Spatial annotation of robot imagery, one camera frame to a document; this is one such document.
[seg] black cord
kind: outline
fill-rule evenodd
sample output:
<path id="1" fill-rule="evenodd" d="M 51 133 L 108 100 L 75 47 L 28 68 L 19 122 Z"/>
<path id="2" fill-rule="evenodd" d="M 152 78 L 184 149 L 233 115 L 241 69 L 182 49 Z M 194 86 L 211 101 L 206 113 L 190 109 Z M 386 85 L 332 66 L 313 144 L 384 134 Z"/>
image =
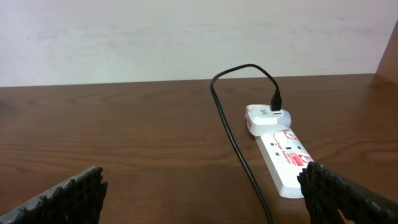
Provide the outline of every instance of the black cord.
<path id="1" fill-rule="evenodd" d="M 223 108 L 221 107 L 220 100 L 218 99 L 218 96 L 217 96 L 216 91 L 214 90 L 214 86 L 213 86 L 213 85 L 214 85 L 214 82 L 217 81 L 217 79 L 218 79 L 219 77 L 221 77 L 221 76 L 223 76 L 223 75 L 225 75 L 225 74 L 227 74 L 227 73 L 229 73 L 229 72 L 233 72 L 233 71 L 239 70 L 239 69 L 241 69 L 241 68 L 247 68 L 247 67 L 256 68 L 256 69 L 260 70 L 262 73 L 264 73 L 264 74 L 273 82 L 273 84 L 275 85 L 275 87 L 276 87 L 275 94 L 278 94 L 278 95 L 279 95 L 279 87 L 278 87 L 278 84 L 276 83 L 276 81 L 274 80 L 274 78 L 272 78 L 272 77 L 271 77 L 264 69 L 262 69 L 260 66 L 254 65 L 254 64 L 240 65 L 240 66 L 238 66 L 238 67 L 230 68 L 230 69 L 228 69 L 228 70 L 225 70 L 225 71 L 223 71 L 223 72 L 217 74 L 216 76 L 213 77 L 213 79 L 212 79 L 211 82 L 210 82 L 210 91 L 211 91 L 211 94 L 213 95 L 214 102 L 216 103 L 218 113 L 220 114 L 220 118 L 221 118 L 221 121 L 223 122 L 223 125 L 224 125 L 225 131 L 226 131 L 226 133 L 227 133 L 227 135 L 228 135 L 229 141 L 231 142 L 231 145 L 232 145 L 232 147 L 233 147 L 233 149 L 234 149 L 234 151 L 235 151 L 235 153 L 236 153 L 236 155 L 237 155 L 239 161 L 241 162 L 244 171 L 245 171 L 246 174 L 248 175 L 249 180 L 250 180 L 250 183 L 251 183 L 251 185 L 253 186 L 254 191 L 256 192 L 258 199 L 260 200 L 262 209 L 264 210 L 264 213 L 266 214 L 268 223 L 269 223 L 269 224 L 273 224 L 273 223 L 274 223 L 274 219 L 273 219 L 273 217 L 272 217 L 271 211 L 270 211 L 270 209 L 269 209 L 269 207 L 268 207 L 268 205 L 267 205 L 266 200 L 264 199 L 264 196 L 263 196 L 262 193 L 261 193 L 261 190 L 260 190 L 260 188 L 259 188 L 259 186 L 258 186 L 258 184 L 257 184 L 256 179 L 254 178 L 253 173 L 252 173 L 251 170 L 250 170 L 249 165 L 247 164 L 246 160 L 244 159 L 244 157 L 243 157 L 243 155 L 242 155 L 242 152 L 239 150 L 239 147 L 238 147 L 238 145 L 236 144 L 235 138 L 234 138 L 234 136 L 232 135 L 231 128 L 229 127 L 229 124 L 228 124 L 228 122 L 227 122 L 227 120 L 226 120 L 226 117 L 225 117 Z"/>

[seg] white charger adapter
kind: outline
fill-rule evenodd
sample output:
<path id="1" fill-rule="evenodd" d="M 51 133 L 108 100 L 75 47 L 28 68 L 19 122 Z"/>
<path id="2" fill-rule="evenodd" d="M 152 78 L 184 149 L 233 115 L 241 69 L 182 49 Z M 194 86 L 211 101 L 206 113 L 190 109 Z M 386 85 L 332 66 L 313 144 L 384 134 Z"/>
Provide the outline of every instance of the white charger adapter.
<path id="1" fill-rule="evenodd" d="M 302 198 L 297 176 L 313 160 L 291 130 L 289 112 L 271 111 L 269 105 L 249 105 L 246 120 L 279 195 Z"/>

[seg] power adapter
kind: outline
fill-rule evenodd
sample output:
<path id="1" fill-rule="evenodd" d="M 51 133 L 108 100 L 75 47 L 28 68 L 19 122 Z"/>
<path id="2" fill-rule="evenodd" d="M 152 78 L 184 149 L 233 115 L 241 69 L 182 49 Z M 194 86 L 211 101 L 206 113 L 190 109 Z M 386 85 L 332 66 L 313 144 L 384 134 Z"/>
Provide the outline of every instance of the power adapter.
<path id="1" fill-rule="evenodd" d="M 249 105 L 246 107 L 246 120 L 279 195 L 302 198 L 297 176 L 313 160 L 291 130 L 289 112 L 271 111 L 269 105 Z"/>

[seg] white power strip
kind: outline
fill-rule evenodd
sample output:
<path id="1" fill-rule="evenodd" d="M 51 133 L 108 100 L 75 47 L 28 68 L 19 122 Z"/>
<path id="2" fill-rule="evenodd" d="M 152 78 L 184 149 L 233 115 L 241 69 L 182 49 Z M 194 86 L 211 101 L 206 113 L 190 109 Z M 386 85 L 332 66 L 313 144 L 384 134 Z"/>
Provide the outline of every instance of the white power strip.
<path id="1" fill-rule="evenodd" d="M 290 129 L 287 111 L 271 111 L 269 105 L 249 105 L 246 119 L 281 197 L 302 198 L 297 176 L 313 161 Z"/>

